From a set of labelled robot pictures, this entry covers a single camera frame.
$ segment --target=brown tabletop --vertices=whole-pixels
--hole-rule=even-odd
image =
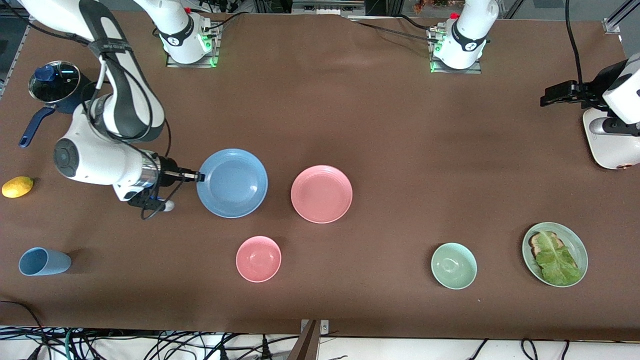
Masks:
[[[143,222],[110,186],[58,174],[52,148],[70,115],[47,118],[19,149],[40,107],[26,90],[35,67],[68,60],[93,79],[99,67],[80,45],[32,30],[0,101],[0,182],[39,180],[0,200],[0,296],[44,324],[295,333],[321,318],[340,335],[640,340],[640,169],[595,164],[578,104],[539,106],[545,87],[576,78],[563,22],[497,21],[477,76],[432,74],[420,40],[328,15],[243,15],[224,32],[218,68],[167,69],[149,17],[117,17],[172,126],[170,156],[198,169],[218,150],[246,149],[269,191],[251,215],[224,219],[185,184],[171,213]],[[421,34],[403,20],[375,24]],[[624,59],[599,22],[573,31],[585,79]],[[166,135],[140,145],[165,146]],[[351,209],[332,224],[291,206],[294,178],[317,164],[353,184]],[[543,221],[582,238],[578,285],[553,288],[526,268],[522,237]],[[253,284],[235,254],[258,234],[280,245],[282,267]],[[449,241],[479,266],[461,291],[428,265]],[[70,253],[72,268],[22,276],[18,259],[35,246]],[[3,305],[0,322],[31,319]]]

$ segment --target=white floor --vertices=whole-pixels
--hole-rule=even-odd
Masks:
[[[273,340],[283,335],[269,335]],[[215,345],[221,336],[206,336],[208,345]],[[255,347],[262,341],[260,335],[242,335],[232,339],[227,344],[230,347]],[[426,339],[378,339],[378,338],[323,338],[318,354],[318,360],[466,360],[470,358],[480,344],[480,340],[426,340]],[[199,339],[193,344],[202,344]],[[295,343],[293,340],[285,340],[269,346],[273,354],[290,350]],[[95,343],[96,350],[105,360],[142,360],[147,352],[156,345],[152,339],[135,340],[99,340]],[[535,341],[540,360],[560,360],[564,343],[560,341]],[[19,360],[26,359],[35,349],[36,344],[31,340],[5,340],[0,341],[0,359]],[[166,350],[161,352],[162,360]],[[199,348],[193,350],[197,359],[204,358],[204,351]],[[237,359],[246,351],[228,352],[230,360]],[[254,356],[247,356],[243,360],[253,360]],[[215,353],[210,360],[219,360],[220,353]],[[48,359],[46,351],[40,352],[39,360]],[[55,360],[65,360],[58,354]],[[178,351],[169,360],[193,360],[194,355],[188,352]],[[520,350],[519,341],[490,340],[482,349],[476,360],[526,360]],[[622,343],[588,343],[571,342],[566,360],[640,360],[640,345]]]

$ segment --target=yellow lemon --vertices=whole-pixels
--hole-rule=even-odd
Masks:
[[[2,194],[5,197],[21,197],[31,191],[33,179],[26,176],[14,177],[2,185]]]

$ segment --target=pink plate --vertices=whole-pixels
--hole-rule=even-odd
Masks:
[[[240,245],[236,267],[245,279],[263,282],[278,272],[281,260],[280,247],[275,241],[266,236],[254,236]]]
[[[291,187],[291,202],[301,217],[317,224],[341,218],[349,209],[353,189],[340,170],[317,165],[301,172]]]

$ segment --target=blue cup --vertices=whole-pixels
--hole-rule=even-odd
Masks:
[[[26,276],[60,274],[67,271],[69,267],[71,267],[69,255],[43,247],[27,250],[18,262],[20,272]]]

